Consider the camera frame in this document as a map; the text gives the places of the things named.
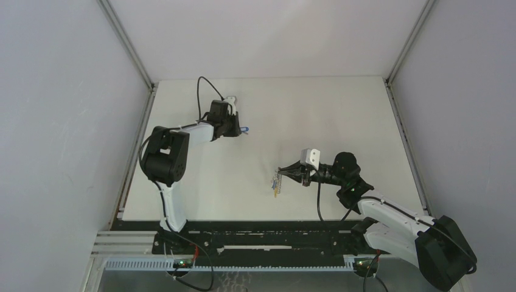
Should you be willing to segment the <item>metal keyring with yellow tag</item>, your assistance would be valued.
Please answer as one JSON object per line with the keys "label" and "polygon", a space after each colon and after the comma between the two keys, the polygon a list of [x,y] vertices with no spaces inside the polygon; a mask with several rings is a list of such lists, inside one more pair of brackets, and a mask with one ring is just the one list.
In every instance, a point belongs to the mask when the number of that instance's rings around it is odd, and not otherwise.
{"label": "metal keyring with yellow tag", "polygon": [[276,170],[274,173],[274,176],[271,180],[271,188],[274,193],[274,197],[277,198],[277,196],[281,193],[281,187],[282,187],[282,174],[279,170]]}

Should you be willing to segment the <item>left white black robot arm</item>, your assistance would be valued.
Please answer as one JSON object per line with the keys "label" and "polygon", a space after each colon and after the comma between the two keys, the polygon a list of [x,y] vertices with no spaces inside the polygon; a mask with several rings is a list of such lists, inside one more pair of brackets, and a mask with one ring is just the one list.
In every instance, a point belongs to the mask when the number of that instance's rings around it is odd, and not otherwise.
{"label": "left white black robot arm", "polygon": [[166,244],[177,254],[190,246],[190,237],[181,232],[187,219],[180,194],[189,150],[221,137],[242,134],[236,102],[235,96],[213,100],[209,111],[193,124],[176,128],[156,126],[139,149],[140,168],[158,188],[161,199],[160,227],[171,232]]}

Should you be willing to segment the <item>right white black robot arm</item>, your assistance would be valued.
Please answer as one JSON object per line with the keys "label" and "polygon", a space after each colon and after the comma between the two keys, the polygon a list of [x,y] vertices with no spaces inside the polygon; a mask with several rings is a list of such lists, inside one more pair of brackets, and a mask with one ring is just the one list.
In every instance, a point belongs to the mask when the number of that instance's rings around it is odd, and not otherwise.
{"label": "right white black robot arm", "polygon": [[478,259],[453,219],[445,215],[436,219],[402,207],[375,190],[360,172],[353,153],[338,153],[332,164],[323,164],[319,150],[307,148],[299,161],[279,167],[276,177],[305,187],[311,183],[338,186],[336,195],[347,213],[364,217],[351,230],[354,250],[394,255],[418,268],[440,291],[450,290],[477,271]]}

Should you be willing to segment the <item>right electronics board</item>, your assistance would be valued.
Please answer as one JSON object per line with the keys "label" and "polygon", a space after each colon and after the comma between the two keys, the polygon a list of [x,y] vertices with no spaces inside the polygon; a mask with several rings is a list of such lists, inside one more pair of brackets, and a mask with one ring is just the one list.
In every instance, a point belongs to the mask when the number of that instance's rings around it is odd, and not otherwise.
{"label": "right electronics board", "polygon": [[354,273],[361,277],[372,277],[378,270],[378,263],[373,259],[357,260],[354,264]]}

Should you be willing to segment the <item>electronics board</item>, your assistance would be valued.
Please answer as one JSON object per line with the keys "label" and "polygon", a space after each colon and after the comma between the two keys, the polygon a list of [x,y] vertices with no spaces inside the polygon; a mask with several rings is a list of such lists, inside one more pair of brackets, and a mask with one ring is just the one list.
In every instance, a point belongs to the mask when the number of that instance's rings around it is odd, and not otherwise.
{"label": "electronics board", "polygon": [[354,273],[361,277],[372,277],[378,270],[378,263],[373,259],[357,260],[354,264]]}
{"label": "electronics board", "polygon": [[176,260],[173,263],[173,269],[181,269],[181,268],[190,269],[194,266],[194,263],[195,262],[193,262],[191,260],[186,260],[186,259]]}

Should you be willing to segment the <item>left electronics board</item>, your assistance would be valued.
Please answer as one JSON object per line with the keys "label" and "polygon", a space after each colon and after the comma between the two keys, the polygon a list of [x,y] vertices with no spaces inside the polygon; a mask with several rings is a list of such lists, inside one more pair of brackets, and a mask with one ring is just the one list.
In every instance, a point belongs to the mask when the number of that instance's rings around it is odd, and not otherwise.
{"label": "left electronics board", "polygon": [[173,263],[173,269],[181,269],[181,268],[190,269],[194,266],[194,263],[195,262],[193,262],[191,260],[186,260],[186,259],[176,260]]}

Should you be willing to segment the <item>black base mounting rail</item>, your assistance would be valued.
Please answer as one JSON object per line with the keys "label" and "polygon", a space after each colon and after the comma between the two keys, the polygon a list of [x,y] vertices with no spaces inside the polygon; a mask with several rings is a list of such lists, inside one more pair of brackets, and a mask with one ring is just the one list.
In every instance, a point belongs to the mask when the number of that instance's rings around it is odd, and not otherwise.
{"label": "black base mounting rail", "polygon": [[194,259],[196,266],[344,267],[377,251],[352,233],[351,221],[189,221],[179,234],[159,228],[152,254]]}

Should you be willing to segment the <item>right aluminium frame post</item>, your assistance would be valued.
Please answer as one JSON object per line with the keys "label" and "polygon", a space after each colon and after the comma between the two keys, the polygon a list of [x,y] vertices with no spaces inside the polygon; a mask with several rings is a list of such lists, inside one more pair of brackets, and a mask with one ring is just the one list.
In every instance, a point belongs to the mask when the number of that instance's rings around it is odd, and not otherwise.
{"label": "right aluminium frame post", "polygon": [[390,87],[394,80],[396,79],[400,68],[403,65],[403,62],[405,61],[405,58],[409,54],[411,48],[413,47],[414,43],[416,42],[417,37],[419,36],[421,30],[423,29],[424,25],[427,22],[428,17],[430,16],[430,13],[432,12],[434,6],[438,3],[437,0],[427,0],[425,1],[425,4],[418,14],[418,17],[416,19],[416,22],[414,23],[412,29],[409,32],[409,35],[407,39],[405,40],[402,50],[398,54],[391,70],[389,71],[389,74],[387,78],[385,79],[385,83],[387,87]]}

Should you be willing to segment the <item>aluminium frame post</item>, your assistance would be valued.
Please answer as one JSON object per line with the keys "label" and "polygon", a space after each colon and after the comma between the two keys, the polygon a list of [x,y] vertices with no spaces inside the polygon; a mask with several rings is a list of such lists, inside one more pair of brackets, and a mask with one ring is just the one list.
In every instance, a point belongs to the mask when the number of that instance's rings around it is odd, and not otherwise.
{"label": "aluminium frame post", "polygon": [[97,0],[96,2],[105,15],[106,20],[109,22],[113,32],[120,41],[136,72],[139,74],[148,90],[153,91],[155,84],[153,83],[150,74],[147,72],[136,48],[133,45],[133,42],[131,41],[124,25],[122,24],[122,21],[115,11],[113,4],[109,0]]}
{"label": "aluminium frame post", "polygon": [[430,16],[430,13],[432,12],[434,6],[438,3],[437,0],[427,0],[425,1],[425,4],[418,14],[418,17],[416,19],[416,22],[414,23],[412,29],[409,32],[409,35],[407,39],[405,40],[402,50],[398,54],[391,70],[389,71],[389,74],[387,78],[385,79],[385,83],[387,87],[390,87],[394,80],[396,79],[400,68],[403,65],[403,62],[405,61],[405,58],[409,54],[411,48],[413,47],[414,43],[416,42],[417,37],[419,36],[421,30],[423,29],[424,25],[427,22],[428,17]]}

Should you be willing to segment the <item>left aluminium frame post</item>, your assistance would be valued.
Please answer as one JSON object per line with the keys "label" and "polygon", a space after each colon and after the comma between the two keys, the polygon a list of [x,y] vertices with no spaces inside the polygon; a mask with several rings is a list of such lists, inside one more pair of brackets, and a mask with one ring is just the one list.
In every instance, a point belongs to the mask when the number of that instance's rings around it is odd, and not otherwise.
{"label": "left aluminium frame post", "polygon": [[150,74],[147,72],[136,48],[133,45],[133,42],[131,41],[124,25],[122,24],[122,21],[115,11],[113,4],[109,0],[97,0],[96,2],[105,15],[106,20],[109,22],[113,32],[120,41],[136,72],[139,74],[148,90],[153,91],[155,84],[153,83]]}

